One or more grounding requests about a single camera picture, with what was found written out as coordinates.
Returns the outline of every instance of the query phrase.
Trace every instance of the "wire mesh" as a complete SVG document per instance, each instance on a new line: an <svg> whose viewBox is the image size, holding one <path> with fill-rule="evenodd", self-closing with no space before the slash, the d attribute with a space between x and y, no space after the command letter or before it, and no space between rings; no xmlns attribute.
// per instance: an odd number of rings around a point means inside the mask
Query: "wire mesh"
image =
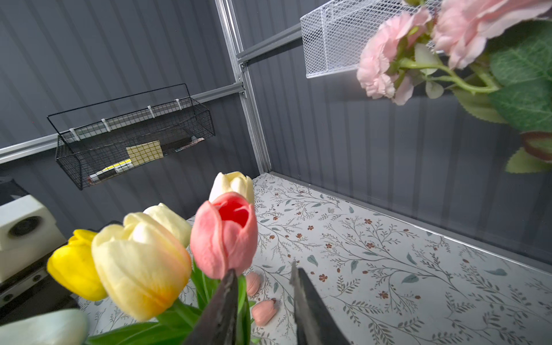
<svg viewBox="0 0 552 345"><path fill-rule="evenodd" d="M62 132L56 161L82 190L214 135L209 109L186 97Z"/></svg>
<svg viewBox="0 0 552 345"><path fill-rule="evenodd" d="M434 13L441 0L427 0ZM360 53L379 26L418 8L401 0L333 0L301 17L307 78L356 70Z"/></svg>

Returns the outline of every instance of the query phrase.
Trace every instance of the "tulip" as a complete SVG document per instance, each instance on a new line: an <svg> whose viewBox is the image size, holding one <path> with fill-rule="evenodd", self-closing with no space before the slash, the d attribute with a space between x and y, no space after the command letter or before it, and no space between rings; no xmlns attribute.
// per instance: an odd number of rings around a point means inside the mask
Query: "tulip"
<svg viewBox="0 0 552 345"><path fill-rule="evenodd" d="M186 221L186 219L177 215L164 203L160 203L156 206L148 207L144 210L144 213L155 219L159 224L163 225L165 229L170 231L174 237L184 246L188 247L190 244L190 235L192 234L192 226Z"/></svg>
<svg viewBox="0 0 552 345"><path fill-rule="evenodd" d="M247 295L253 296L261 286L261 277L255 272L250 272L245 276L245 280L247 282Z"/></svg>
<svg viewBox="0 0 552 345"><path fill-rule="evenodd" d="M146 321L169 308L188 283L190 255L161 224L130 213L92 241L92 256L109 296L121 310Z"/></svg>
<svg viewBox="0 0 552 345"><path fill-rule="evenodd" d="M244 176L239 171L229 174L219 173L213 183L209 201L214 202L216 198L228 192L236 192L246 198L250 204L255 205L253 181L251 177Z"/></svg>
<svg viewBox="0 0 552 345"><path fill-rule="evenodd" d="M257 234L255 207L238 193L225 193L199 207L190 249L209 278L222 279L231 268L240 275L251 266Z"/></svg>
<svg viewBox="0 0 552 345"><path fill-rule="evenodd" d="M265 326L277 312L278 309L274 307L273 300L262 301L251 308L251 316L259 327Z"/></svg>
<svg viewBox="0 0 552 345"><path fill-rule="evenodd" d="M68 244L58 248L48 259L48 273L67 290L90 301L107 297L92 260L92 240L97 234L78 229Z"/></svg>
<svg viewBox="0 0 552 345"><path fill-rule="evenodd" d="M0 327L3 344L75 345L88 335L88 317L79 309L64 309Z"/></svg>

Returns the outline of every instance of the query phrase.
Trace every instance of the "floral patterned surface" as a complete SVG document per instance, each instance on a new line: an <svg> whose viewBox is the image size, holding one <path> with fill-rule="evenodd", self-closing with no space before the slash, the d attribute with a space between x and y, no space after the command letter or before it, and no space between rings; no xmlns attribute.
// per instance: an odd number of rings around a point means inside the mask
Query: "floral patterned surface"
<svg viewBox="0 0 552 345"><path fill-rule="evenodd" d="M311 280L351 344L546 344L552 277L279 177L255 179L259 221L251 270L257 301L278 313L253 324L263 345L295 344L291 264ZM193 304L194 287L181 299ZM109 299L80 300L90 334L135 322Z"/></svg>

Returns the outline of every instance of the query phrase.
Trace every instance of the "pink flower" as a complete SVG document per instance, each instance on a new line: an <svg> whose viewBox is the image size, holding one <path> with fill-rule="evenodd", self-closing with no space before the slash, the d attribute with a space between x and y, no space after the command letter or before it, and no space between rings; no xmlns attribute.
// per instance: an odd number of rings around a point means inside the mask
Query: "pink flower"
<svg viewBox="0 0 552 345"><path fill-rule="evenodd" d="M247 295L253 296L261 286L261 277L255 272L249 272L245 276L245 280L247 282Z"/></svg>
<svg viewBox="0 0 552 345"><path fill-rule="evenodd" d="M257 250L255 207L235 192L206 201L195 217L190 249L198 267L212 279L233 268L240 275Z"/></svg>
<svg viewBox="0 0 552 345"><path fill-rule="evenodd" d="M552 0L443 0L433 31L435 50L450 56L450 68L464 68L483 52L487 39L550 7Z"/></svg>
<svg viewBox="0 0 552 345"><path fill-rule="evenodd" d="M427 31L425 24L430 20L431 13L424 7L414 15L403 12L379 27L360 55L357 79L360 86L366 90L366 95L375 99L386 96L399 105L403 105L412 96L413 86L410 78L405 78L401 86L395 90L393 82L399 75L389 76L385 72L397 57L400 40L412 28L418 26L418 31L408 37L408 48L411 48L416 39Z"/></svg>
<svg viewBox="0 0 552 345"><path fill-rule="evenodd" d="M259 327L263 327L272 319L278 309L274 308L273 300L266 300L257 303L251 308L251 316L255 319L255 323Z"/></svg>

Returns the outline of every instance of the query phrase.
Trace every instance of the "gray wall panel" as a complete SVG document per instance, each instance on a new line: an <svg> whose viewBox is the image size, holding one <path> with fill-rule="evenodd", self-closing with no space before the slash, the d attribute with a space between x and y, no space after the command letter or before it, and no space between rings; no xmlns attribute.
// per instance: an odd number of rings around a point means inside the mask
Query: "gray wall panel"
<svg viewBox="0 0 552 345"><path fill-rule="evenodd" d="M234 0L245 48L324 1ZM403 107L368 99L355 73L305 78L302 47L250 62L273 169L462 235L552 262L552 174L508 174L520 146L446 93Z"/></svg>
<svg viewBox="0 0 552 345"><path fill-rule="evenodd" d="M46 115L187 82L200 93L233 82L214 4L146 0L5 1L0 5L0 145L54 133ZM62 116L62 129L182 97L170 89ZM219 171L256 177L239 97L206 103L216 136L79 191L54 150L8 162L11 175L54 214L64 235L98 229L164 202L192 216Z"/></svg>

